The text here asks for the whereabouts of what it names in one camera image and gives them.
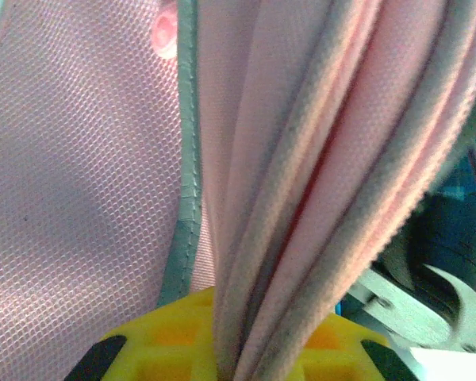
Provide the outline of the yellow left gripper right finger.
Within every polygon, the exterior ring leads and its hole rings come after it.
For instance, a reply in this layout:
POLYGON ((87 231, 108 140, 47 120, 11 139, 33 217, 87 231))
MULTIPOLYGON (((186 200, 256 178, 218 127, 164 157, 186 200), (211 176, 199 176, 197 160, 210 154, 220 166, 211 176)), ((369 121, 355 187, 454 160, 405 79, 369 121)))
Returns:
POLYGON ((381 334, 339 315, 318 326, 297 360, 297 381, 419 381, 381 334))

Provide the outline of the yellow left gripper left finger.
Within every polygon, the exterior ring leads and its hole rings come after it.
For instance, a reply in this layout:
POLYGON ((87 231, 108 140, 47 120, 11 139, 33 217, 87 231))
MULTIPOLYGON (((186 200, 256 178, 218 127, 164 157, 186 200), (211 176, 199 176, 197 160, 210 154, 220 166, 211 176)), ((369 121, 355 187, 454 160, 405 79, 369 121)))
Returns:
POLYGON ((213 288, 112 329, 63 381, 217 381, 213 288))

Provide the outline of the pink backpack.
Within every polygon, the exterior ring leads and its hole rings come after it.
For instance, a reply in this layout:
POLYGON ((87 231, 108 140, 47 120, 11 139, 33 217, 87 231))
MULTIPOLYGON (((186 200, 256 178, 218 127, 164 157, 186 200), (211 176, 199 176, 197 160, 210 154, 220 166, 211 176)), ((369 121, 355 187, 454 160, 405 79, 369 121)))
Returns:
POLYGON ((210 287, 217 381, 297 381, 475 99, 476 0, 3 0, 0 381, 210 287))

